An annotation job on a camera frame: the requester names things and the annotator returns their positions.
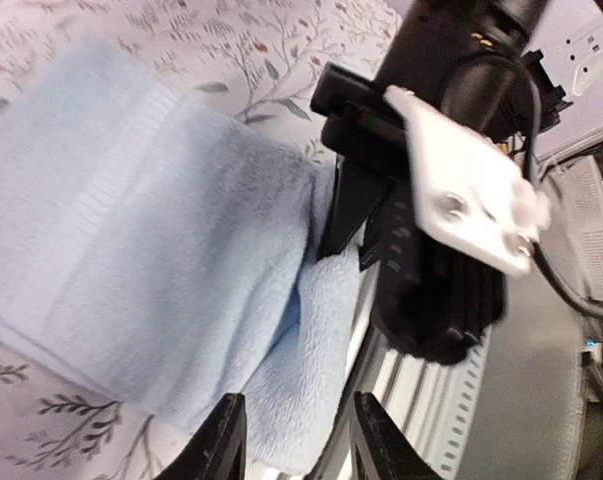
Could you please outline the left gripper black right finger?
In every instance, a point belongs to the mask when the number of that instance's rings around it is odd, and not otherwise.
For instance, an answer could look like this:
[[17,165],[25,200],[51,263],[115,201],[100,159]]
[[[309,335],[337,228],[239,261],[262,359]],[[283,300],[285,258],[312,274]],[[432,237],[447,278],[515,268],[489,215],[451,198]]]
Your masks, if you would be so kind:
[[354,393],[350,450],[353,479],[442,480],[372,393]]

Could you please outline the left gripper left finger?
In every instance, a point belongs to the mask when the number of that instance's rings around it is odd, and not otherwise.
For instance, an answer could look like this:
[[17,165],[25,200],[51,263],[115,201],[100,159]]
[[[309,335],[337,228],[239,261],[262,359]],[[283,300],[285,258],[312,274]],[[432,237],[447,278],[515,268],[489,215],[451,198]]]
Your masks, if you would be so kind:
[[246,408],[226,393],[181,453],[156,480],[242,480],[246,468]]

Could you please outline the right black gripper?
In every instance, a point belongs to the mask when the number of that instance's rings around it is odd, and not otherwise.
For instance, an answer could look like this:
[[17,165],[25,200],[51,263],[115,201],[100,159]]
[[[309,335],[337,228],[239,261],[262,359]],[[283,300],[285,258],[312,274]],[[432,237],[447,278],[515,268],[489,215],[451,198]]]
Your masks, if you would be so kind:
[[371,321],[398,352],[456,365],[506,311],[500,271],[431,239],[416,226],[411,185],[338,159],[317,259],[363,231],[359,259],[378,262]]

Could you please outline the light blue towel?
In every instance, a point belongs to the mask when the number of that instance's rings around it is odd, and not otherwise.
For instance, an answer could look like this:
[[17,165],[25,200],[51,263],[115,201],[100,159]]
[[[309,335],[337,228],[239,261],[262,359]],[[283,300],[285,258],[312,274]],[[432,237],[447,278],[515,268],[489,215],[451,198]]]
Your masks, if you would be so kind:
[[249,457],[306,474],[359,287],[355,245],[317,255],[333,178],[77,45],[0,118],[0,340],[188,431],[240,392]]

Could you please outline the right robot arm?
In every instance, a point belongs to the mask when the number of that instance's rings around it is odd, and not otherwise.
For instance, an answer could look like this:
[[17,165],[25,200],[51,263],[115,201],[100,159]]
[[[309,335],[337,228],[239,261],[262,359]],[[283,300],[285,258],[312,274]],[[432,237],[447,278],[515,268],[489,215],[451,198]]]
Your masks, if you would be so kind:
[[562,99],[527,50],[543,1],[417,1],[373,79],[327,64],[310,106],[338,162],[318,251],[356,233],[377,265],[373,324],[399,352],[463,361],[506,309],[507,281],[540,270],[579,313],[603,305],[552,267],[534,148]]

